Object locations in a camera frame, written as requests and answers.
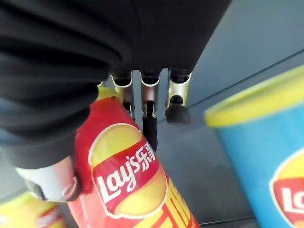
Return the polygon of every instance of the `canister lid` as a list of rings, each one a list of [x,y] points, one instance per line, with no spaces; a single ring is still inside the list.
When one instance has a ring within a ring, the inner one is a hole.
[[[207,125],[224,127],[271,115],[304,101],[304,65],[248,88],[209,108]]]
[[[113,97],[113,96],[118,97],[118,99],[120,100],[121,103],[123,102],[123,98],[114,89],[108,88],[108,87],[103,87],[102,84],[98,85],[97,100],[108,98],[108,97]]]

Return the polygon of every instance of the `black fabric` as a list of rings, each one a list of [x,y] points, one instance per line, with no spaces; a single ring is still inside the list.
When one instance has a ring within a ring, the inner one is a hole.
[[[0,149],[21,168],[73,154],[109,72],[192,71],[230,0],[3,0]]]

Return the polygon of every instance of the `yellow lid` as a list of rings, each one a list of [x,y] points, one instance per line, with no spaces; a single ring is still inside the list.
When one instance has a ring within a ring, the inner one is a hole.
[[[34,198],[30,192],[25,192],[16,198],[3,203],[0,205],[0,213],[8,212],[9,210],[16,210],[18,207],[21,207],[23,204],[32,203],[36,206],[44,206],[43,208],[51,208],[54,207],[56,204],[53,202],[48,201],[41,201],[39,199]]]
[[[97,100],[108,98],[111,96],[116,96],[120,100],[120,102],[123,102],[123,98],[119,95],[118,92],[116,92],[114,89],[108,88],[108,87],[102,87],[102,84],[98,85],[98,97]]]
[[[207,125],[236,125],[284,110],[304,100],[304,65],[259,83],[209,108]]]

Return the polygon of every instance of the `red chip canister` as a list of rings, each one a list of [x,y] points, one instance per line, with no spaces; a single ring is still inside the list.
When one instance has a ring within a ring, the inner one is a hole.
[[[99,88],[76,135],[83,191],[69,203],[80,228],[199,228],[118,94]]]

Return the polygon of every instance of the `metal prongs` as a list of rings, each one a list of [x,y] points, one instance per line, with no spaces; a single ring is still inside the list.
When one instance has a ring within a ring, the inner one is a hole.
[[[166,120],[170,124],[189,124],[190,114],[186,107],[191,73],[183,70],[170,70],[168,97],[166,100]]]
[[[157,149],[156,109],[158,103],[159,81],[159,71],[141,73],[143,134],[154,151]]]
[[[133,94],[132,71],[125,74],[111,75],[115,90],[122,96],[123,105],[130,116],[135,120],[135,105]]]

